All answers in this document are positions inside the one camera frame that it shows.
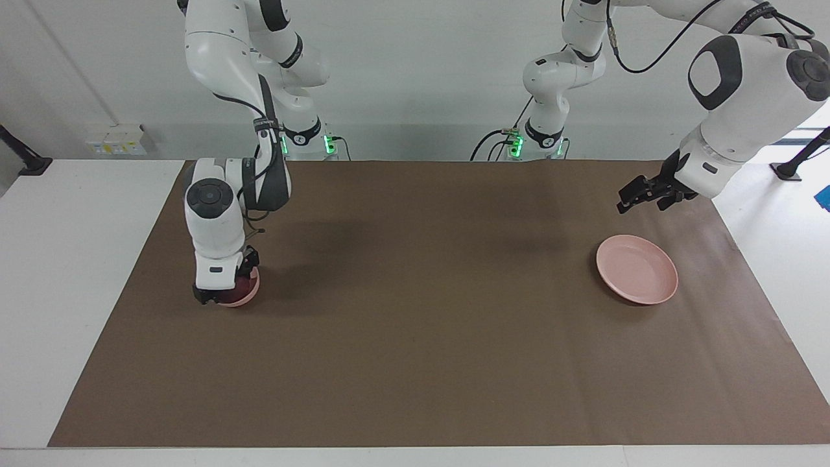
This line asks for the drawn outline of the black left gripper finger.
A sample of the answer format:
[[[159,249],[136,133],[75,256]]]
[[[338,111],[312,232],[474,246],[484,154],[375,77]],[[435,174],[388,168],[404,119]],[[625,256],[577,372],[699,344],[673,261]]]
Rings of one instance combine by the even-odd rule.
[[[666,180],[658,176],[647,178],[639,175],[619,190],[617,211],[620,215],[625,215],[635,205],[655,201],[655,199],[667,196],[668,192],[669,184]]]
[[[699,194],[694,191],[682,190],[676,188],[664,188],[656,195],[656,205],[658,210],[667,211],[673,205],[682,203],[683,201],[693,200]]]

